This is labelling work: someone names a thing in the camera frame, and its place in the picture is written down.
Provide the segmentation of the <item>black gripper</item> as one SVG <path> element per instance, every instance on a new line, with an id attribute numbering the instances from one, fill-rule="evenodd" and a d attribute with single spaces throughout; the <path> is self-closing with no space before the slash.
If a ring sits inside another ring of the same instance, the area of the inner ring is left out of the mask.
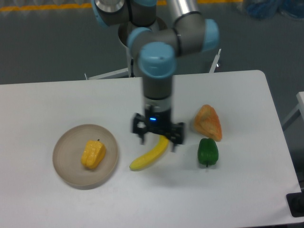
<path id="1" fill-rule="evenodd" d="M 172 142 L 171 152 L 175 152 L 176 146 L 184 142 L 185 123 L 171 123 L 171 108 L 159 112 L 156 106 L 146 104 L 144 116 L 135 113 L 133 117 L 132 133 L 140 138 L 142 145 L 144 145 L 146 133 L 163 135 Z"/>

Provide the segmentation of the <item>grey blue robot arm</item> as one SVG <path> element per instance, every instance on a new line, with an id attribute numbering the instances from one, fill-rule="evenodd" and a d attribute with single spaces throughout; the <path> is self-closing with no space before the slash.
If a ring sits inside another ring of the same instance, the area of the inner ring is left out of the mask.
<path id="1" fill-rule="evenodd" d="M 173 27 L 153 29 L 157 23 L 154 0 L 94 0 L 97 22 L 103 26 L 126 26 L 131 69 L 142 78 L 144 114 L 135 114 L 132 132 L 162 135 L 173 145 L 183 144 L 185 124 L 171 120 L 173 75 L 178 57 L 214 49 L 219 28 L 201 14 L 194 0 L 169 0 Z"/>

